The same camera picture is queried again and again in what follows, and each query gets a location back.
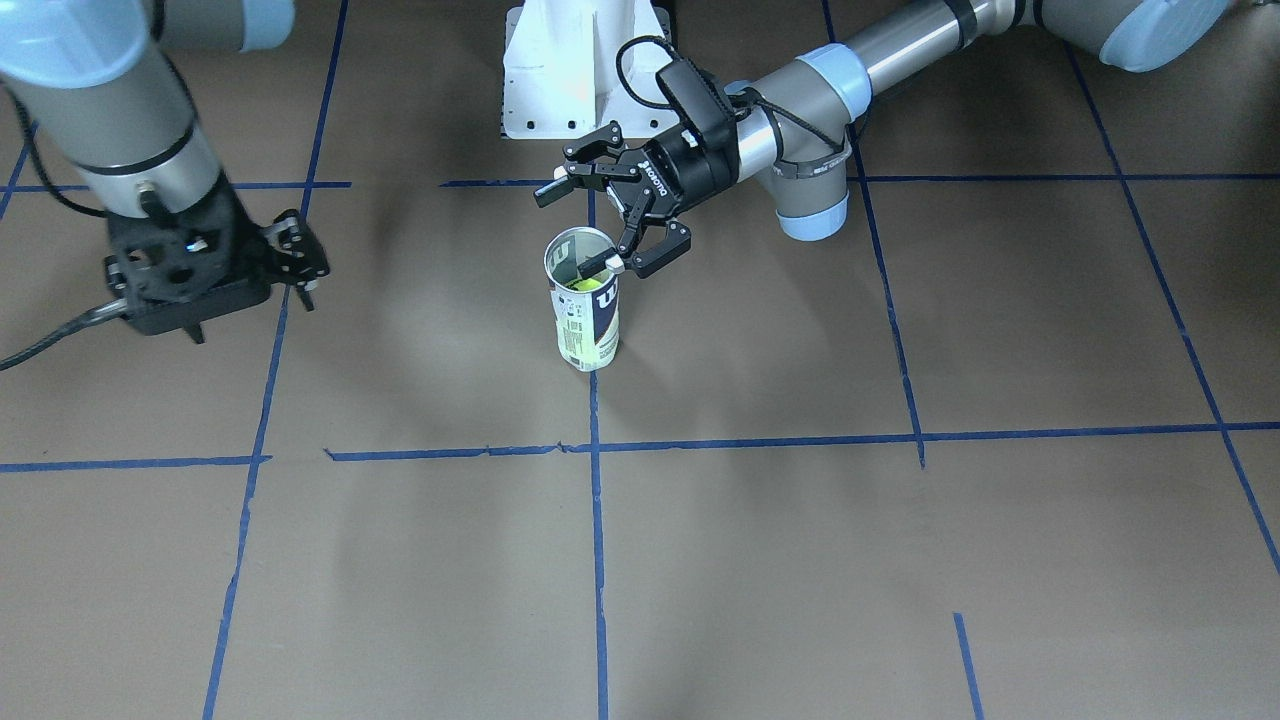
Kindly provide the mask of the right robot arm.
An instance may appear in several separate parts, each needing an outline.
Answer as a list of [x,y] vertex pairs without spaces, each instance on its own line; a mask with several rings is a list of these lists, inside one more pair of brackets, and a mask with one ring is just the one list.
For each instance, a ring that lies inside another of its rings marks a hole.
[[276,284],[314,309],[330,272],[324,247],[294,209],[251,220],[168,55],[278,47],[294,18],[292,1],[3,4],[3,88],[26,140],[38,122],[99,199],[111,292],[4,368],[115,319],[202,343],[206,320],[265,302]]

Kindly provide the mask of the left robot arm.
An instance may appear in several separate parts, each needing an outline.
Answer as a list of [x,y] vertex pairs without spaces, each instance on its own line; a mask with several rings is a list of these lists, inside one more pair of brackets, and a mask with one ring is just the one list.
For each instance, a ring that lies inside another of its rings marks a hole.
[[623,223],[613,245],[579,264],[645,278],[686,252],[681,217],[745,181],[774,201],[790,238],[840,231],[858,131],[886,97],[974,44],[1034,26],[1106,65],[1146,73],[1188,53],[1226,14],[1225,1],[910,1],[844,41],[795,56],[758,79],[726,83],[666,38],[655,70],[659,110],[673,127],[628,146],[620,123],[575,138],[534,197],[604,193]]

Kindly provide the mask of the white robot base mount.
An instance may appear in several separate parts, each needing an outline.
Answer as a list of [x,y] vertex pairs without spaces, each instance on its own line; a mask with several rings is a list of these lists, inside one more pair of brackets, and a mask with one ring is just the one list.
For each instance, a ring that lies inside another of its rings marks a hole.
[[617,51],[631,38],[675,41],[668,1],[524,1],[506,14],[502,133],[512,140],[577,138],[612,120],[627,138],[675,126],[671,110],[645,108],[623,88],[658,102],[655,73],[669,63],[658,46]]

